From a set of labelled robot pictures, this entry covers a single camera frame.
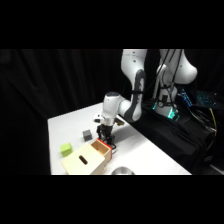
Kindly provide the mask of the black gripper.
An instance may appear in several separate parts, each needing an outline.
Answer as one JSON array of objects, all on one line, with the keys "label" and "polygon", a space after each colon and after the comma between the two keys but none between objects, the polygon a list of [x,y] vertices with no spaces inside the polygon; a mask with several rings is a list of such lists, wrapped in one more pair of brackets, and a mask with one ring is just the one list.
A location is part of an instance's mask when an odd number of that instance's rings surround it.
[{"label": "black gripper", "polygon": [[102,142],[104,141],[103,136],[106,137],[106,142],[109,145],[112,145],[115,140],[115,136],[111,135],[113,127],[112,126],[106,126],[104,124],[100,124],[97,126],[97,133],[98,133],[98,139],[101,140]]}]

